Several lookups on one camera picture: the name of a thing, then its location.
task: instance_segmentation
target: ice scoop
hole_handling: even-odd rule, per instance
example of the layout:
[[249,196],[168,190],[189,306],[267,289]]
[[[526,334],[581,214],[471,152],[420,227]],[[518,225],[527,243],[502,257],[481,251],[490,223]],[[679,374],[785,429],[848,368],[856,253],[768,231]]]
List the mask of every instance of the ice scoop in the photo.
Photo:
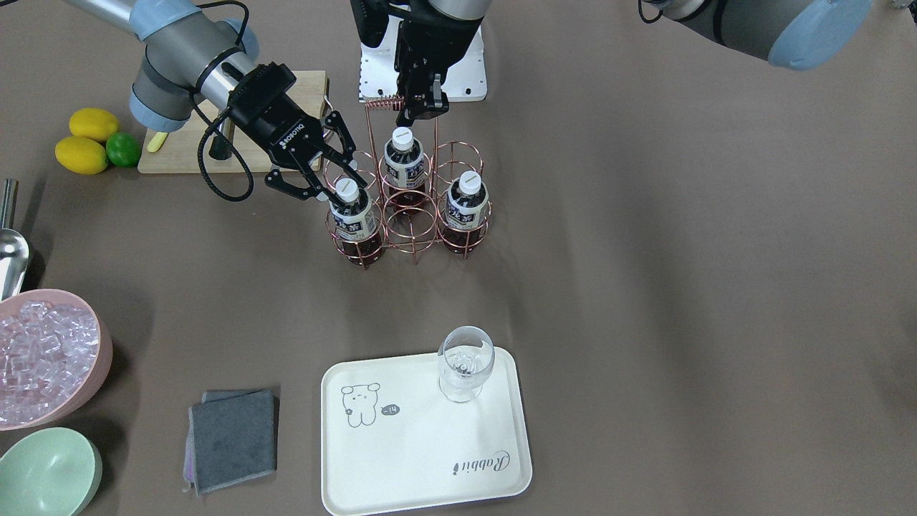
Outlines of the ice scoop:
[[13,213],[16,211],[16,190],[19,182],[16,179],[7,179],[4,182],[3,206],[0,211],[0,280],[3,281],[0,290],[0,300],[12,297],[22,288],[22,280],[26,277],[26,268],[31,253],[28,242],[11,228]]

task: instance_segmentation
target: yellow lemon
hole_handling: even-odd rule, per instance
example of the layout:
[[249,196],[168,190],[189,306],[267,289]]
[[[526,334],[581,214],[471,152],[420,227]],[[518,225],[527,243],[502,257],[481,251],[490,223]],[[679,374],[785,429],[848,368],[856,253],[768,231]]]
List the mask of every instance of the yellow lemon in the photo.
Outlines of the yellow lemon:
[[84,107],[70,117],[70,133],[104,143],[121,129],[115,115],[98,107]]
[[54,146],[54,157],[77,174],[98,174],[108,166],[105,147],[82,136],[68,136]]

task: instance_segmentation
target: green bowl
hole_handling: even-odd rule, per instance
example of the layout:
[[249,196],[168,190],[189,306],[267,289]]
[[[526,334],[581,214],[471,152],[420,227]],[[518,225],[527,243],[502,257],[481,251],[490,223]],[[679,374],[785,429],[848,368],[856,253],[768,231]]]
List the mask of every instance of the green bowl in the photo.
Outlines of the green bowl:
[[0,514],[79,514],[93,499],[101,477],[102,457],[81,433],[39,430],[0,457]]

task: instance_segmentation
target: white bottle cap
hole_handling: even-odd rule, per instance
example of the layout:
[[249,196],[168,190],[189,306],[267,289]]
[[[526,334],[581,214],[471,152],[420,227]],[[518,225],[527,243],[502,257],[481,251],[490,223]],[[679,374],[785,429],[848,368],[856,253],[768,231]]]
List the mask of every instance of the white bottle cap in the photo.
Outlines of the white bottle cap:
[[410,151],[414,147],[414,133],[409,128],[395,128],[392,131],[392,145],[399,151]]
[[475,196],[481,190],[481,175],[473,170],[463,172],[458,179],[458,190],[464,196]]
[[337,183],[335,183],[335,190],[337,190],[337,196],[346,203],[352,203],[359,198],[357,182],[349,177],[338,179]]

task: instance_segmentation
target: gray cloth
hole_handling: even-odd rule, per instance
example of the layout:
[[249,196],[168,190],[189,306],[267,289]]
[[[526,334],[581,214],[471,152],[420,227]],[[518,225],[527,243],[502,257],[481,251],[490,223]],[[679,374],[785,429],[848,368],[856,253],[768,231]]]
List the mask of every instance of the gray cloth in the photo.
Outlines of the gray cloth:
[[277,469],[274,396],[269,390],[208,391],[188,409],[198,496],[263,477]]

